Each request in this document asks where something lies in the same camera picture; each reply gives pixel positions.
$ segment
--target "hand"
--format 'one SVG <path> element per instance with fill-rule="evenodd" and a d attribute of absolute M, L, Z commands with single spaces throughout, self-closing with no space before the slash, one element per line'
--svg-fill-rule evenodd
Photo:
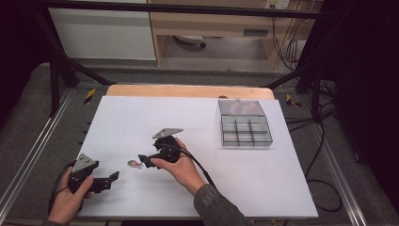
<path fill-rule="evenodd" d="M 72 167 L 70 167 L 61 179 L 59 188 L 68 186 L 68 180 Z M 76 215 L 77 210 L 84 198 L 89 199 L 90 193 L 87 193 L 93 184 L 94 177 L 89 175 L 88 178 L 80 185 L 79 189 L 72 194 L 68 188 L 63 189 L 56 196 L 53 208 L 51 209 L 48 220 L 59 224 L 69 224 Z"/>
<path fill-rule="evenodd" d="M 176 141 L 180 147 L 185 148 L 185 145 L 177 137 Z M 176 163 L 169 163 L 161 158 L 152 158 L 151 162 L 155 166 L 170 172 L 175 180 L 184 186 L 193 196 L 205 185 L 205 182 L 194 166 L 193 160 L 184 153 L 181 153 L 180 159 Z"/>

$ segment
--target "gray sleeve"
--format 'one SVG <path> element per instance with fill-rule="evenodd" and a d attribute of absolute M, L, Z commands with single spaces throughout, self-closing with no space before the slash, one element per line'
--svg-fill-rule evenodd
<path fill-rule="evenodd" d="M 213 186 L 202 186 L 194 197 L 194 207 L 206 226 L 251 225 L 240 210 Z"/>

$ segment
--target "floor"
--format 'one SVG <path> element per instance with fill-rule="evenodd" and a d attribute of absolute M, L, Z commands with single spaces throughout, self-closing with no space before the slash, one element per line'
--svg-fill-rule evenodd
<path fill-rule="evenodd" d="M 151 66 L 148 63 L 123 66 L 115 65 L 100 67 L 92 65 L 93 71 L 111 80 L 121 83 L 152 83 L 152 84 L 190 84 L 190 85 L 223 85 L 258 87 L 266 85 L 284 76 L 290 70 L 282 64 L 277 69 L 270 69 L 267 59 L 259 51 L 258 40 L 206 38 L 207 46 L 181 43 L 169 37 L 165 49 L 163 65 Z M 26 86 L 21 101 L 14 107 L 10 117 L 0 131 L 0 159 L 7 162 L 0 166 L 2 183 L 0 192 L 2 200 L 0 207 L 12 203 L 9 208 L 3 208 L 2 217 L 7 213 L 6 225 L 40 225 L 46 216 L 48 191 L 56 177 L 58 169 L 65 162 L 70 162 L 79 152 L 81 142 L 91 121 L 101 96 L 106 87 L 99 86 L 82 74 L 79 74 L 81 84 L 77 89 L 66 89 L 70 96 L 62 117 L 57 122 L 54 131 L 40 146 L 37 138 L 49 121 L 51 94 L 49 91 L 48 68 L 39 67 L 32 72 L 31 81 Z M 308 118 L 310 97 L 307 94 L 297 95 L 295 84 L 297 80 L 274 89 L 276 99 L 280 101 L 284 117 Z M 325 88 L 333 89 L 333 84 L 323 84 Z M 88 91 L 96 88 L 90 105 L 83 105 Z M 287 94 L 292 103 L 287 104 Z M 329 97 L 323 97 L 323 102 L 329 102 Z M 337 186 L 334 170 L 328 160 L 328 150 L 333 153 L 342 175 L 356 204 L 367 223 L 354 222 L 350 216 L 350 206 L 330 213 L 318 210 L 320 217 L 308 220 L 290 220 L 288 225 L 399 225 L 398 214 L 392 209 L 390 202 L 376 182 L 366 165 L 354 161 L 353 151 L 346 138 L 339 119 L 329 116 L 324 121 L 326 140 L 324 150 L 311 169 L 310 177 L 322 179 Z M 288 124 L 294 129 L 302 123 Z M 302 169 L 306 171 L 320 145 L 321 130 L 319 125 L 310 124 L 291 132 L 293 143 Z M 26 163 L 25 158 L 31 153 L 33 146 L 40 147 L 40 157 L 35 162 Z M 10 200 L 5 200 L 5 194 L 11 194 L 8 188 L 13 185 L 18 170 L 27 170 L 29 176 L 17 184 L 19 190 L 14 192 Z M 321 206 L 335 208 L 338 196 L 329 186 L 310 183 L 314 201 Z M 282 225 L 282 220 L 256 221 L 256 225 Z M 74 222 L 75 225 L 103 225 L 99 222 Z"/>

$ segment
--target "gray floor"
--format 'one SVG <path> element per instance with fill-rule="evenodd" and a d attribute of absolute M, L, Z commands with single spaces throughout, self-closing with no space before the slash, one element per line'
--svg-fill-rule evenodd
<path fill-rule="evenodd" d="M 209 38 L 205 49 L 179 43 L 173 38 L 167 39 L 167 42 L 164 64 L 160 67 L 147 64 L 145 67 L 131 65 L 117 70 L 113 67 L 96 67 L 93 70 L 104 77 L 124 83 L 248 87 L 266 85 L 287 73 L 287 70 L 281 66 L 276 70 L 264 66 L 267 66 L 266 58 L 262 52 L 259 52 L 260 43 L 256 40 Z M 79 152 L 79 142 L 84 141 L 84 131 L 89 129 L 88 122 L 93 118 L 101 96 L 106 92 L 105 87 L 94 84 L 83 75 L 80 77 L 82 83 L 78 89 L 72 91 L 71 100 L 62 118 L 8 212 L 7 224 L 12 222 L 21 225 L 40 224 L 40 221 L 46 217 L 49 192 L 57 172 L 72 161 Z M 292 95 L 295 102 L 309 100 L 307 95 L 295 94 L 293 89 L 295 83 L 296 80 L 293 79 L 282 88 L 275 89 L 275 96 L 280 100 L 285 117 L 308 117 L 304 107 L 286 104 L 286 94 Z M 96 94 L 90 105 L 83 105 L 91 86 L 97 87 Z M 3 179 L 0 183 L 1 194 L 6 192 L 48 120 L 51 101 L 49 88 L 48 68 L 39 67 L 33 71 L 21 101 L 14 107 L 7 123 L 0 131 L 0 159 L 6 163 L 0 165 Z M 328 144 L 368 224 L 399 225 L 397 213 L 368 166 L 354 161 L 353 151 L 339 119 L 329 117 L 324 120 L 324 126 Z M 315 131 L 311 126 L 307 126 L 292 132 L 291 135 L 302 169 L 306 170 L 319 146 Z M 334 184 L 322 155 L 316 160 L 310 178 Z M 310 185 L 310 188 L 316 203 L 326 208 L 336 206 L 337 196 L 332 190 L 317 185 Z M 318 210 L 318 213 L 320 218 L 291 220 L 289 225 L 352 225 L 344 207 L 337 213 L 322 210 Z M 103 224 L 103 222 L 90 223 L 90 225 Z M 257 221 L 256 224 L 273 225 L 271 220 Z"/>

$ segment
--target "white table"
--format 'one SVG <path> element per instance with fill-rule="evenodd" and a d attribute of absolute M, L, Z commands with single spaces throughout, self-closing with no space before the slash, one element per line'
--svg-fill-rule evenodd
<path fill-rule="evenodd" d="M 245 216 L 317 218 L 279 102 L 259 102 L 273 144 L 263 150 L 228 150 L 221 146 L 217 99 L 104 96 L 81 153 L 100 161 L 95 177 L 115 171 L 120 177 L 110 190 L 85 201 L 79 217 L 198 218 L 193 197 L 168 172 L 127 165 L 130 159 L 138 161 L 138 154 L 154 154 L 152 136 L 169 127 L 183 128 L 176 137 Z"/>

